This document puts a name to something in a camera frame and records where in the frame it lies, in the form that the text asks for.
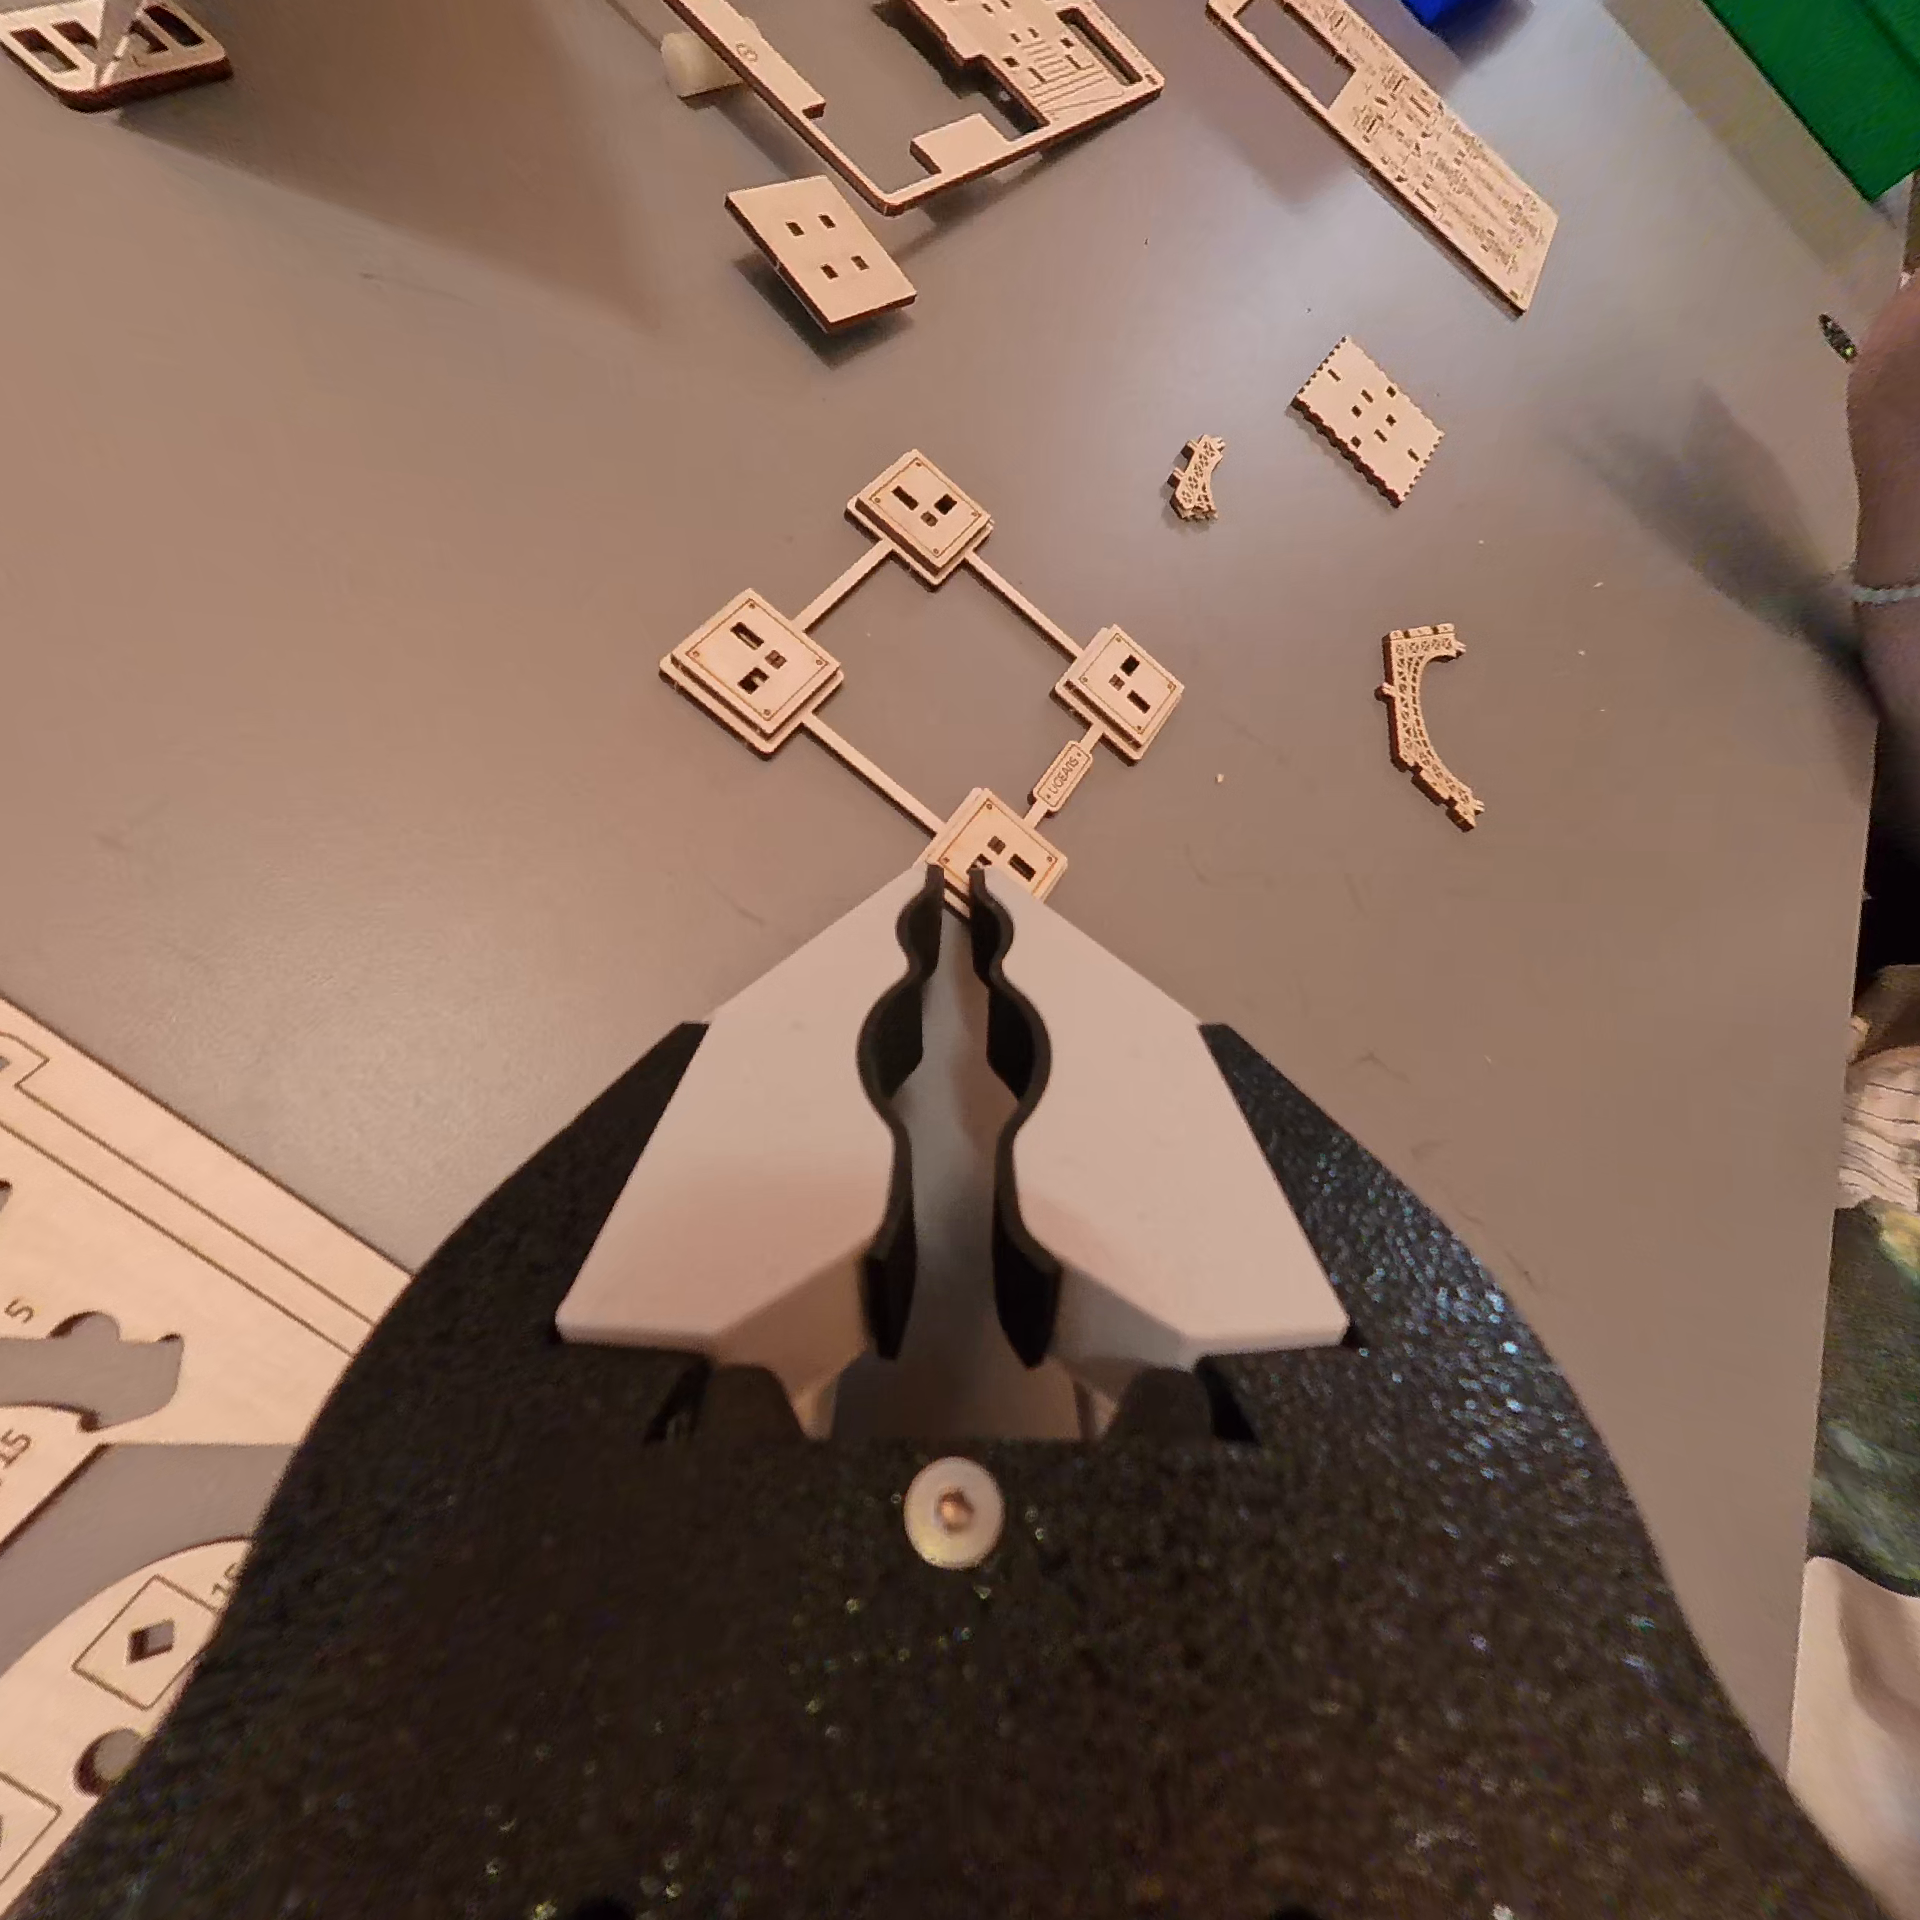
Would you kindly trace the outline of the slotted wooden plate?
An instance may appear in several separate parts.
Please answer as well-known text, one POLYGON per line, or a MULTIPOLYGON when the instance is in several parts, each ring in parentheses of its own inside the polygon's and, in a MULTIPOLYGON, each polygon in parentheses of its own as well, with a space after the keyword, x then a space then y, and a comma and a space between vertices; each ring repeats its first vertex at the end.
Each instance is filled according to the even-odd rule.
POLYGON ((40 3, 4 7, 3 54, 75 112, 108 112, 226 80, 226 48, 165 3, 40 3))

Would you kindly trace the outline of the scalloped wooden square plate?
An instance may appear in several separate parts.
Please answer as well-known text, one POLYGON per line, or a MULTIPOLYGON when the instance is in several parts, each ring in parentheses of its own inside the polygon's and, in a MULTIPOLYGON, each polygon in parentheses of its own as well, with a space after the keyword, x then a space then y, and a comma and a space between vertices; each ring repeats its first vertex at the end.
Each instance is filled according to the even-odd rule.
POLYGON ((1444 427, 1352 335, 1336 342, 1290 408, 1395 507, 1444 439, 1444 427))

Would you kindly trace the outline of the wooden sheet frame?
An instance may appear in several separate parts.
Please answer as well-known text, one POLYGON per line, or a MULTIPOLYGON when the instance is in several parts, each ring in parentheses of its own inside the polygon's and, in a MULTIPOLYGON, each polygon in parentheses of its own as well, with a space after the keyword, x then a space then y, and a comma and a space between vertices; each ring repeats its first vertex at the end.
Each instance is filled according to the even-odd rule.
POLYGON ((940 58, 961 79, 1005 98, 1025 119, 1025 131, 1005 135, 972 112, 918 134, 907 146, 918 178, 888 187, 832 140, 826 97, 755 19, 729 3, 672 3, 670 10, 731 80, 772 107, 795 137, 885 217, 1105 128, 1163 91, 1158 68, 1097 6, 905 3, 905 16, 931 38, 940 58))

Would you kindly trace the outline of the wooden sheet with tower parts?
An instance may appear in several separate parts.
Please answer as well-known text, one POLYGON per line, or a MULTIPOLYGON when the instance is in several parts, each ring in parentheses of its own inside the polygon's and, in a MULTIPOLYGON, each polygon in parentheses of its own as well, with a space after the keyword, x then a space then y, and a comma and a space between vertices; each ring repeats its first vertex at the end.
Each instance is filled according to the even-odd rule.
POLYGON ((1556 212, 1352 6, 1282 3, 1309 40, 1348 68, 1322 104, 1246 24, 1243 3, 1206 16, 1282 86, 1410 216, 1420 217, 1515 314, 1546 271, 1556 212))

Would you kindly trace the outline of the person's patterned clothing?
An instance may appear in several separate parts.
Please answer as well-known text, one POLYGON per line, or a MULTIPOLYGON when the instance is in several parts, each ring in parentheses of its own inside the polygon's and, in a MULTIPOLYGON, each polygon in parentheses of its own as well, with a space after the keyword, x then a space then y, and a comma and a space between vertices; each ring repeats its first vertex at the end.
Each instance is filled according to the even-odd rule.
POLYGON ((1852 1018, 1814 1418, 1793 1780, 1832 1834, 1915 1848, 1917 970, 1852 1018))

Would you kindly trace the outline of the wooden lattice arch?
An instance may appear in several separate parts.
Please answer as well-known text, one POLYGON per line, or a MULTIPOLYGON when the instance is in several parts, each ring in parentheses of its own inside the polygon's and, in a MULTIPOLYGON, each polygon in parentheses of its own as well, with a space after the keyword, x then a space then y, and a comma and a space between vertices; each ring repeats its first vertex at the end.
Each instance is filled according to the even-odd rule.
POLYGON ((1459 660, 1466 655, 1457 625, 1434 622, 1384 635, 1384 682, 1377 698, 1387 710, 1387 751, 1393 762, 1426 798, 1448 811, 1453 827, 1476 827, 1484 802, 1450 768, 1426 720, 1424 684, 1428 668, 1459 660))

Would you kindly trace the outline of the person's right forearm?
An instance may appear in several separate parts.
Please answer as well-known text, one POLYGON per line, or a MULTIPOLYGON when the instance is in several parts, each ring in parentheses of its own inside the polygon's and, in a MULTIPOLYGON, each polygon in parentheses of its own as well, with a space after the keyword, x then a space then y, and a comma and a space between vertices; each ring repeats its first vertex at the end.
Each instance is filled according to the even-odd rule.
POLYGON ((1917 727, 1917 278, 1859 345, 1845 396, 1856 470, 1849 595, 1882 716, 1917 727))

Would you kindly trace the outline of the green plastic bin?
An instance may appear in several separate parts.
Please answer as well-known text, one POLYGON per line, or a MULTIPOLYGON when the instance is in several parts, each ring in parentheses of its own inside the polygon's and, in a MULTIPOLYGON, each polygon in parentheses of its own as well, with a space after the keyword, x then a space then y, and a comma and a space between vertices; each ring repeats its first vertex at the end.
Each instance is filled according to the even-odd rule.
POLYGON ((1710 3, 1869 202, 1917 167, 1915 3, 1710 3))

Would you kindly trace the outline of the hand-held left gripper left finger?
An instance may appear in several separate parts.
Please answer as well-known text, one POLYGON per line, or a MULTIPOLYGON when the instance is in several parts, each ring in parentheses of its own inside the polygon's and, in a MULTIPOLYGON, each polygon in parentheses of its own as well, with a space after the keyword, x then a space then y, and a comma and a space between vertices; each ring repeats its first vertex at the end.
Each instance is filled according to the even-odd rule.
POLYGON ((900 1354, 915 1298, 896 1099, 942 924, 944 880, 913 868, 712 1015, 557 1311, 565 1342, 760 1368, 827 1439, 843 1372, 900 1354))

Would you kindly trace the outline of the grey desk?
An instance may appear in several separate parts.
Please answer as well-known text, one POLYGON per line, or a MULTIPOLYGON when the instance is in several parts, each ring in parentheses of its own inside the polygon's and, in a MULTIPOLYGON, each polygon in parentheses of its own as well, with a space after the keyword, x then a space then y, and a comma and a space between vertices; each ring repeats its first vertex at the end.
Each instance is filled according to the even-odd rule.
POLYGON ((1778 1761, 1874 756, 1818 319, 1904 217, 1700 6, 1365 6, 1558 216, 1515 319, 1203 6, 1109 11, 1163 95, 877 222, 918 299, 848 336, 725 210, 808 151, 658 6, 202 6, 234 79, 120 118, 8 66, 4 994, 424 1262, 910 862, 656 660, 921 448, 1184 679, 1061 911, 1513 1290, 1778 1761), (1444 427, 1400 507, 1290 408, 1341 335, 1444 427), (1470 832, 1377 698, 1434 622, 1470 832))

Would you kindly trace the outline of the wooden plate with four holes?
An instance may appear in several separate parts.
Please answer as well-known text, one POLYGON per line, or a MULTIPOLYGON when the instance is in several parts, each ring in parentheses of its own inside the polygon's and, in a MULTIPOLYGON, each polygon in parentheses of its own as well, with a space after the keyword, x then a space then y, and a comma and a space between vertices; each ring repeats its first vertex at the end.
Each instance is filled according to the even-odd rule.
POLYGON ((827 176, 726 193, 731 220, 827 335, 896 314, 918 290, 827 176))

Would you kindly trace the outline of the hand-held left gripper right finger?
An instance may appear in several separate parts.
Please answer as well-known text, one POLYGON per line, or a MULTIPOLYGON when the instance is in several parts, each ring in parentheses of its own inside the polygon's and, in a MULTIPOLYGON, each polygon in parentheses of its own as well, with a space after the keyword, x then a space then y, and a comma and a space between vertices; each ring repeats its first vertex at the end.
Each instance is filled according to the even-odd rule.
POLYGON ((1085 1439, 1139 1378, 1336 1352, 1352 1332, 1197 1018, 1009 868, 969 879, 987 1054, 1000 1327, 1072 1380, 1085 1439))

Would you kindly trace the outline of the square wooden base frame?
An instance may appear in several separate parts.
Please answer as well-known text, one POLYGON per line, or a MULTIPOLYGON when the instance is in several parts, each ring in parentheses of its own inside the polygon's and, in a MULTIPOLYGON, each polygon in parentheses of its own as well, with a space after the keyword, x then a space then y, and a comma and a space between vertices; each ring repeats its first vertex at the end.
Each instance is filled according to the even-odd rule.
POLYGON ((1067 874, 1067 855, 1049 839, 1046 822, 1067 807, 1100 753, 1129 764, 1148 755, 1180 710, 1184 682, 1117 625, 1089 641, 1070 635, 982 559, 994 514, 918 448, 854 491, 848 520, 867 535, 868 551, 800 612, 781 612, 757 590, 738 593, 661 659, 664 682, 762 760, 778 756, 795 736, 824 747, 923 831, 921 862, 942 883, 953 914, 969 914, 972 880, 981 872, 1000 872, 1014 890, 1045 902, 1067 874), (956 807, 937 811, 826 719, 848 673, 816 632, 885 566, 907 570, 931 593, 968 572, 1064 655, 1052 699, 1067 710, 1078 732, 1025 801, 978 784, 956 807))

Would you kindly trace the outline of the numbered wooden parts sheet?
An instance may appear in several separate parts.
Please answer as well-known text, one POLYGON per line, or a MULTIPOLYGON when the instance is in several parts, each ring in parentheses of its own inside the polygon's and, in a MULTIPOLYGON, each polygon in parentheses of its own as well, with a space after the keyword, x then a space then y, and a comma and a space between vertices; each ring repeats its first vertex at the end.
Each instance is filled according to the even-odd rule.
POLYGON ((4 1001, 4 1908, 177 1705, 409 1276, 4 1001))

